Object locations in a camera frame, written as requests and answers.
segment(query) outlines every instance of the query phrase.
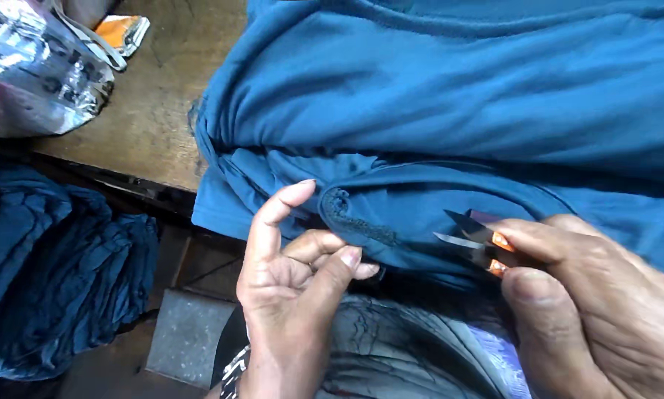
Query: pile of blue clothing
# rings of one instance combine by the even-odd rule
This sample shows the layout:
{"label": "pile of blue clothing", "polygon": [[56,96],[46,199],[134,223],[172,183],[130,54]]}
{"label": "pile of blue clothing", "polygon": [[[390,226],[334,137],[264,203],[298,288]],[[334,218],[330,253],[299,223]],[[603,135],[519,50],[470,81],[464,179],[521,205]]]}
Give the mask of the pile of blue clothing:
{"label": "pile of blue clothing", "polygon": [[315,178],[285,239],[325,225],[461,290],[485,273],[444,209],[575,214],[664,271],[664,0],[249,0],[198,111],[213,231]]}
{"label": "pile of blue clothing", "polygon": [[0,159],[0,377],[63,373],[145,310],[157,226]]}

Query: wooden table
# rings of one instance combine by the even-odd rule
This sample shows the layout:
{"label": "wooden table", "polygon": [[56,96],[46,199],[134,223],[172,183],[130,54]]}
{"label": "wooden table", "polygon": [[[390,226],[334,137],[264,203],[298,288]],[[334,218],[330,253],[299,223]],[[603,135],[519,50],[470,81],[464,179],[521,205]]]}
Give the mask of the wooden table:
{"label": "wooden table", "polygon": [[192,102],[245,26],[245,0],[124,0],[114,14],[152,23],[142,46],[115,76],[102,113],[32,150],[196,191],[206,170],[187,122]]}

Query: hand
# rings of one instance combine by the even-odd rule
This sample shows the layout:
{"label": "hand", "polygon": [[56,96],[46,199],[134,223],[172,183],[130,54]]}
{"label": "hand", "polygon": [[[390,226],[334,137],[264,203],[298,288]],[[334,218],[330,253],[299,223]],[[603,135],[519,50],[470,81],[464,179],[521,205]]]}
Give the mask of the hand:
{"label": "hand", "polygon": [[548,264],[502,282],[539,396],[664,399],[664,274],[574,216],[495,228]]}
{"label": "hand", "polygon": [[371,277],[362,249],[330,231],[309,230],[280,249],[278,223],[314,193],[314,180],[283,187],[253,218],[236,294],[250,361],[242,399],[310,399],[328,360],[328,333],[349,282]]}

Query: finger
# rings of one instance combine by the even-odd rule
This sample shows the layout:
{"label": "finger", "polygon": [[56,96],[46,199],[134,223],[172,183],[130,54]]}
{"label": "finger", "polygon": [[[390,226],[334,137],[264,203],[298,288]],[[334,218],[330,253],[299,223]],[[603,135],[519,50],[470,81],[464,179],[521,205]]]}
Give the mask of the finger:
{"label": "finger", "polygon": [[356,246],[345,246],[330,256],[300,295],[301,317],[309,318],[320,331],[326,331],[361,258],[362,249]]}
{"label": "finger", "polygon": [[245,257],[249,265],[272,260],[280,252],[278,224],[292,208],[307,201],[315,192],[315,180],[304,180],[278,190],[253,217]]}
{"label": "finger", "polygon": [[630,300],[630,290],[646,284],[644,274],[602,237],[518,219],[495,228],[515,248],[545,262],[582,311],[613,314]]}
{"label": "finger", "polygon": [[534,389],[552,398],[610,397],[597,395],[614,387],[596,366],[576,305],[556,279],[515,267],[502,280],[502,294],[514,312],[519,358]]}
{"label": "finger", "polygon": [[[310,263],[310,269],[312,271],[318,271],[322,266],[327,263],[327,259],[330,258],[330,255],[322,255],[313,263]],[[353,279],[354,280],[366,280],[369,277],[372,277],[376,273],[379,273],[379,263],[370,263],[370,262],[360,262],[359,267],[354,270]]]}
{"label": "finger", "polygon": [[585,234],[587,236],[600,237],[610,243],[623,256],[623,258],[632,263],[633,266],[637,267],[640,271],[647,272],[648,269],[652,269],[652,267],[648,266],[641,257],[625,249],[625,247],[616,241],[613,241],[609,236],[606,236],[578,216],[571,214],[557,214],[542,220],[541,223],[556,227],[557,229]]}
{"label": "finger", "polygon": [[560,263],[566,258],[570,238],[567,231],[522,219],[495,222],[492,229],[505,236],[515,248],[544,263]]}
{"label": "finger", "polygon": [[324,254],[337,252],[347,245],[329,230],[308,230],[283,248],[283,255],[301,263],[313,263]]}

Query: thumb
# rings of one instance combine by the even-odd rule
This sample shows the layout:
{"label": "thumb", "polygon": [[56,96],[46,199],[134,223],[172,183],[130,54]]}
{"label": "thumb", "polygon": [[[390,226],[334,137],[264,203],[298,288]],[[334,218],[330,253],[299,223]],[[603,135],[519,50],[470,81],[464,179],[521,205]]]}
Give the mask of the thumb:
{"label": "thumb", "polygon": [[362,249],[344,246],[327,259],[300,295],[298,308],[306,317],[317,321],[318,327],[328,328],[362,259]]}
{"label": "thumb", "polygon": [[522,368],[540,397],[612,397],[614,387],[591,356],[576,305],[557,279],[514,267],[502,280],[502,294],[514,312]]}

